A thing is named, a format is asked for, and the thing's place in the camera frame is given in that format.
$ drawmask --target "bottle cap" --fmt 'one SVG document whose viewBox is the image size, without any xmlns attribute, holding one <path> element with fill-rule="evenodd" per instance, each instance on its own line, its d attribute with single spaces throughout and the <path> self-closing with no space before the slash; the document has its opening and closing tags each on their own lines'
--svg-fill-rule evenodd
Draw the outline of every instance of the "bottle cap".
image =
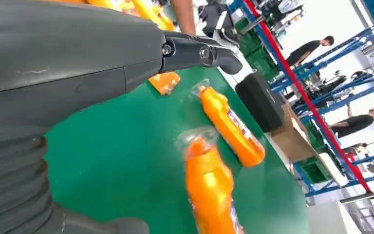
<svg viewBox="0 0 374 234">
<path fill-rule="evenodd" d="M 218 133 L 212 126 L 191 129 L 177 137 L 175 146 L 188 159 L 213 148 L 217 144 L 217 137 Z"/>
<path fill-rule="evenodd" d="M 195 96 L 199 96 L 199 94 L 208 87 L 210 87 L 210 80 L 203 79 L 193 86 L 193 88 L 191 89 L 191 93 L 193 93 Z"/>
</svg>

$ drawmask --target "green work surface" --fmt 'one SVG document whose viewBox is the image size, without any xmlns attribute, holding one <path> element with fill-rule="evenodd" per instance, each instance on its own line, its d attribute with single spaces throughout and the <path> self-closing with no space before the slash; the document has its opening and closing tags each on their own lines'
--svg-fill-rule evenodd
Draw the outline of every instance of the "green work surface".
<svg viewBox="0 0 374 234">
<path fill-rule="evenodd" d="M 99 221 L 142 218 L 152 234 L 196 233 L 183 156 L 174 141 L 185 130 L 211 124 L 190 95 L 195 83 L 208 78 L 267 152 L 263 163 L 243 168 L 228 145 L 218 142 L 235 178 L 233 198 L 246 233 L 307 234 L 300 187 L 218 70 L 196 67 L 178 73 L 181 82 L 170 96 L 145 83 L 73 115 L 47 134 L 55 200 Z"/>
</svg>

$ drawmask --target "human arm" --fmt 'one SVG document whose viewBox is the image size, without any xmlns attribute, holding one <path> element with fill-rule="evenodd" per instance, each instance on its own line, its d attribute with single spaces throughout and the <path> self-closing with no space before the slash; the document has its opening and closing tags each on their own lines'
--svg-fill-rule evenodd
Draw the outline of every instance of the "human arm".
<svg viewBox="0 0 374 234">
<path fill-rule="evenodd" d="M 196 34 L 196 25 L 194 24 L 193 16 L 193 1 L 192 0 L 170 0 L 171 6 L 174 10 L 180 29 L 183 33 L 189 35 Z"/>
<path fill-rule="evenodd" d="M 301 62 L 303 62 L 310 54 L 312 51 L 306 51 L 295 63 L 295 66 L 299 66 Z"/>
<path fill-rule="evenodd" d="M 350 105 L 350 103 L 348 103 L 348 104 L 346 104 L 346 106 L 348 107 L 348 116 L 349 116 L 349 118 L 350 118 L 350 117 L 353 116 L 353 115 L 352 115 L 351 105 Z"/>
<path fill-rule="evenodd" d="M 349 124 L 348 124 L 348 122 L 343 121 L 343 122 L 339 122 L 339 123 L 334 123 L 334 124 L 331 125 L 331 127 L 349 127 Z"/>
</svg>

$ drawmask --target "black shirt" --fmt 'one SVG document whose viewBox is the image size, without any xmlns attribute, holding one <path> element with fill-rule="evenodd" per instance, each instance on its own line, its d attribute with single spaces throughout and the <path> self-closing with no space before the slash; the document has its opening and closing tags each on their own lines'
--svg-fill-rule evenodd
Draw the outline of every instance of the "black shirt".
<svg viewBox="0 0 374 234">
<path fill-rule="evenodd" d="M 295 63 L 302 57 L 306 52 L 310 51 L 313 52 L 320 46 L 320 40 L 313 40 L 310 41 L 303 46 L 299 47 L 297 50 L 290 53 L 290 56 L 286 59 L 289 66 L 295 65 Z"/>
<path fill-rule="evenodd" d="M 332 127 L 334 133 L 337 133 L 337 138 L 345 137 L 368 127 L 374 122 L 374 118 L 370 115 L 360 115 L 350 117 L 341 122 L 347 122 L 348 127 Z"/>
</svg>

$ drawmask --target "orange bottle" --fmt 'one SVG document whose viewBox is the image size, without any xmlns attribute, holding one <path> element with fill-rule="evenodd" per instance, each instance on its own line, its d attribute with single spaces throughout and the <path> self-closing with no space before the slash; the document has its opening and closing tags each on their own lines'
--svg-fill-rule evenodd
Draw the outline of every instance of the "orange bottle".
<svg viewBox="0 0 374 234">
<path fill-rule="evenodd" d="M 230 108 L 227 98 L 209 86 L 208 79 L 196 84 L 193 93 L 199 97 L 205 114 L 243 166 L 253 167 L 263 161 L 263 146 Z"/>
<path fill-rule="evenodd" d="M 233 176 L 216 147 L 213 127 L 186 131 L 177 143 L 184 151 L 186 189 L 199 234 L 243 234 L 232 206 Z"/>
</svg>

